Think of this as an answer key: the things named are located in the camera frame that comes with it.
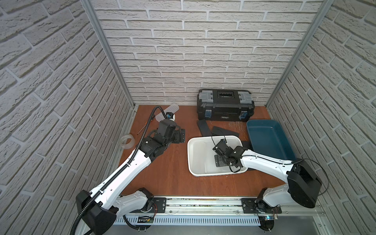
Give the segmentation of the ribbed translucent pencil case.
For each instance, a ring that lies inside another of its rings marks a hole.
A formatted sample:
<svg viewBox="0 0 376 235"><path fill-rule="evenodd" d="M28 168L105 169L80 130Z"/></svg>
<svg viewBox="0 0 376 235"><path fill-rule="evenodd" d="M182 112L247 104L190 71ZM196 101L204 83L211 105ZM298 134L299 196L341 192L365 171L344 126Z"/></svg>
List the ribbed translucent pencil case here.
<svg viewBox="0 0 376 235"><path fill-rule="evenodd" d="M173 112L175 114L178 110L179 110L179 106L177 104L172 104L169 107L167 107L166 109L164 109L164 113L165 112ZM162 113L159 113L158 115L155 116L155 120L157 122L160 122L164 119L165 119L165 117L163 116Z"/></svg>

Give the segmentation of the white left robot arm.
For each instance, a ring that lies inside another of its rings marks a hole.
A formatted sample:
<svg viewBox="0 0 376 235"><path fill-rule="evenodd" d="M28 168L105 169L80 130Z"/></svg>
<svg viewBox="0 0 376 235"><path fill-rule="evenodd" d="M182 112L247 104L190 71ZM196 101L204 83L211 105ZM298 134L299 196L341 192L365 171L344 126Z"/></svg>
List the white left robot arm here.
<svg viewBox="0 0 376 235"><path fill-rule="evenodd" d="M70 234L102 235L118 217L144 208L153 197L146 189L141 188L123 199L119 199L120 193L171 144L184 143L185 137L185 129L170 119L162 120L156 130L143 135L127 161L101 184L76 196L78 215Z"/></svg>

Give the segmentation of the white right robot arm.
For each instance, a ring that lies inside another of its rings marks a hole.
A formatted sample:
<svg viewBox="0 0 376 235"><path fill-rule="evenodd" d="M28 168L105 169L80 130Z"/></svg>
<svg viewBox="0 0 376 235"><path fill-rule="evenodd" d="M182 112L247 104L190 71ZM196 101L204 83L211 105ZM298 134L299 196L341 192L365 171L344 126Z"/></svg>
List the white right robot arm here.
<svg viewBox="0 0 376 235"><path fill-rule="evenodd" d="M307 159L280 160L242 146L233 149L227 146L225 139L221 139L214 146L213 151L229 167L251 168L284 181L284 185L261 190L255 200L259 211L292 202L309 209L315 207L322 180L307 163Z"/></svg>

